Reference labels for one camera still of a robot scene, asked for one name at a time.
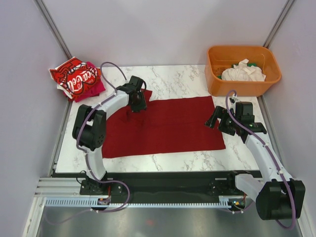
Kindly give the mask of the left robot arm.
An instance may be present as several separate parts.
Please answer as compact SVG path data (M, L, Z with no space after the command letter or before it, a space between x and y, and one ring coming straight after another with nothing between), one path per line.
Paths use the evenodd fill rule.
M92 179L91 188L97 194L108 190L108 181L103 179L106 169L102 161L102 146L106 138L107 120L118 110L129 106L132 112L147 109L144 91L146 82L132 76L129 82L115 88L114 92L95 107L81 105L78 108L72 137L76 147L84 153L87 175Z

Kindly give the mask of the dark red t shirt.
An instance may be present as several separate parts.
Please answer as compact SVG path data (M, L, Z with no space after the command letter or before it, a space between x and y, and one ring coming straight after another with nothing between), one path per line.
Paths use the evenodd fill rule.
M145 91L145 111L125 106L109 117L104 158L226 148L222 133L205 126L215 109L211 96L152 100L152 94Z

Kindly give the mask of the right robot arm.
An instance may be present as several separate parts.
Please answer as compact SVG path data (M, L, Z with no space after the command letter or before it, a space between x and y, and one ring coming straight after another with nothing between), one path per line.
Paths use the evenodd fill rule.
M256 204L262 220L298 219L301 216L306 188L302 181L290 175L275 151L268 144L268 135L264 125L255 122L251 102L233 100L227 109L216 106L205 125L218 129L228 135L238 135L250 150L259 167L262 182L257 181L245 171L235 174L226 182L227 191L246 193Z

